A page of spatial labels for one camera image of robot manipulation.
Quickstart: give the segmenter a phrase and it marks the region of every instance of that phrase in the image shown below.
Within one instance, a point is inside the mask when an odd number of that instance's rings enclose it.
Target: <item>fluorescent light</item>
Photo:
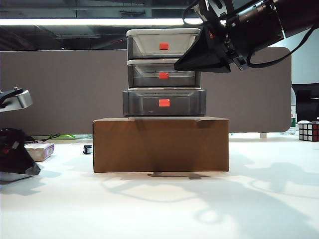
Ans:
[[[188,18],[185,20],[190,24],[202,23],[200,18]],[[28,19],[0,19],[0,26],[24,26],[24,25],[57,25],[57,26],[74,26],[74,25],[100,25],[100,26],[174,26],[184,25],[181,18],[28,18]]]

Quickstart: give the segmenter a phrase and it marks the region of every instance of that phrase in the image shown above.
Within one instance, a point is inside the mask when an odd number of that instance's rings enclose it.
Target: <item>transparent drawer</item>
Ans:
[[[203,116],[206,90],[131,89],[123,91],[124,116]]]
[[[128,59],[180,57],[199,33],[197,28],[129,30]]]
[[[129,88],[200,87],[200,72],[176,71],[177,59],[128,61]]]

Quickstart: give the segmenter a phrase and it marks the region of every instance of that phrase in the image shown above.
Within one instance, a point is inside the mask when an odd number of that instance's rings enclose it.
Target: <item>cardboard box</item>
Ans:
[[[228,171],[228,119],[93,121],[94,172]]]

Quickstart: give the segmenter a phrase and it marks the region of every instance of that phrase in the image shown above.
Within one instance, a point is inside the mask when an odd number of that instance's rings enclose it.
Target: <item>red label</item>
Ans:
[[[169,43],[168,42],[160,42],[159,43],[159,49],[160,50],[168,50]]]
[[[169,73],[168,72],[159,72],[160,79],[168,79]]]
[[[159,107],[169,107],[169,99],[159,99]]]

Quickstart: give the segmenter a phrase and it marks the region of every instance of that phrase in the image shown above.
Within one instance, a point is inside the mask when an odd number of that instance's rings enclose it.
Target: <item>stacked plastic drawers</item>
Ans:
[[[129,30],[128,89],[123,91],[124,116],[203,116],[206,90],[200,72],[176,71],[174,63],[200,30]]]

